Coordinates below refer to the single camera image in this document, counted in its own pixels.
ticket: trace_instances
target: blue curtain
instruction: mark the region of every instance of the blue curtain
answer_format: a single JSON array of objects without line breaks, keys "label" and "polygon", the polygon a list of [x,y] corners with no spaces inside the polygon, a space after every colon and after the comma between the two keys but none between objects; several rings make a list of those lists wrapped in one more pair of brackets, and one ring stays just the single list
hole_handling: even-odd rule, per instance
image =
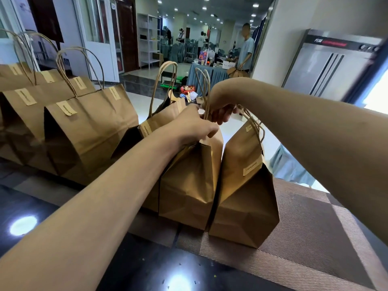
[{"label": "blue curtain", "polygon": [[376,83],[388,69],[388,39],[371,58],[371,64],[367,66],[359,76],[359,79],[349,89],[343,101],[362,107],[362,102],[369,95]]}]

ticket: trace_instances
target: table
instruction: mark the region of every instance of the table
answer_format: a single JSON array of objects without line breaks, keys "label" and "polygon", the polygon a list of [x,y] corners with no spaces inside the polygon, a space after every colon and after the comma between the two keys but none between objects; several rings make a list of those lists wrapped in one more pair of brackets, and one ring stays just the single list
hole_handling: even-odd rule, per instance
[{"label": "table", "polygon": [[202,95],[202,92],[201,92],[201,88],[199,87],[197,77],[195,75],[195,68],[199,68],[202,71],[204,70],[208,71],[210,76],[210,89],[212,89],[216,83],[219,83],[229,78],[229,75],[227,74],[226,69],[223,69],[221,66],[210,67],[207,65],[199,65],[199,64],[192,63],[190,67],[189,75],[187,77],[187,85],[195,86],[196,92],[200,96]]}]

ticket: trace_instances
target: light blue t-shirt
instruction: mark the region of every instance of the light blue t-shirt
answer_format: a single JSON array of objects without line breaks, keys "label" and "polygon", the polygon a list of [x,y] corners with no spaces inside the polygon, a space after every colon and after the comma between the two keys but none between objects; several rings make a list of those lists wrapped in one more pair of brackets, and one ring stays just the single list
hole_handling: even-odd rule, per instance
[{"label": "light blue t-shirt", "polygon": [[247,62],[245,62],[242,69],[246,70],[251,68],[254,48],[255,48],[255,40],[252,38],[247,39],[241,48],[239,61],[237,62],[236,67],[240,67],[240,64],[244,62],[245,58],[248,56],[248,53],[252,53],[252,56],[247,60]]}]

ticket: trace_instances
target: brown wooden door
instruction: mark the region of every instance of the brown wooden door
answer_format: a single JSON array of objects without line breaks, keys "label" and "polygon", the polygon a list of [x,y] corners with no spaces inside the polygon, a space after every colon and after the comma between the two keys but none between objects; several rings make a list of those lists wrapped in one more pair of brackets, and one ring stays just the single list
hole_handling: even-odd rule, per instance
[{"label": "brown wooden door", "polygon": [[124,71],[139,69],[135,0],[117,0]]}]

